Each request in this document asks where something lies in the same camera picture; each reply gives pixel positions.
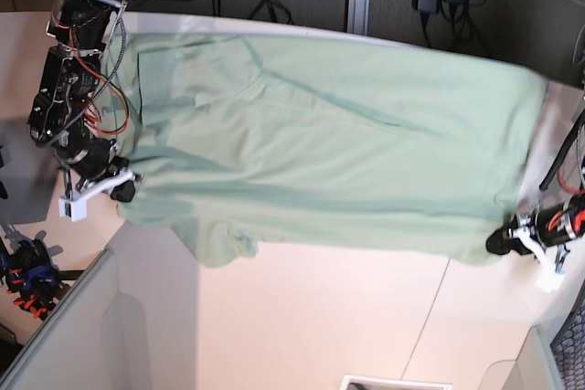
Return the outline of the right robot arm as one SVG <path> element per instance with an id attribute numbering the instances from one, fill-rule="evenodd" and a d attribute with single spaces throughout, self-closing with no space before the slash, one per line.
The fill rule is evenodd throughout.
<path id="1" fill-rule="evenodd" d="M 56 0 L 47 33 L 56 40 L 48 50 L 39 90 L 27 126 L 39 148 L 49 148 L 64 173 L 66 196 L 105 184 L 110 198 L 123 203 L 135 195 L 135 176 L 118 153 L 115 135 L 124 124 L 100 129 L 95 103 L 105 92 L 124 110 L 128 103 L 103 74 L 101 59 L 114 31 L 123 30 L 129 0 Z"/>

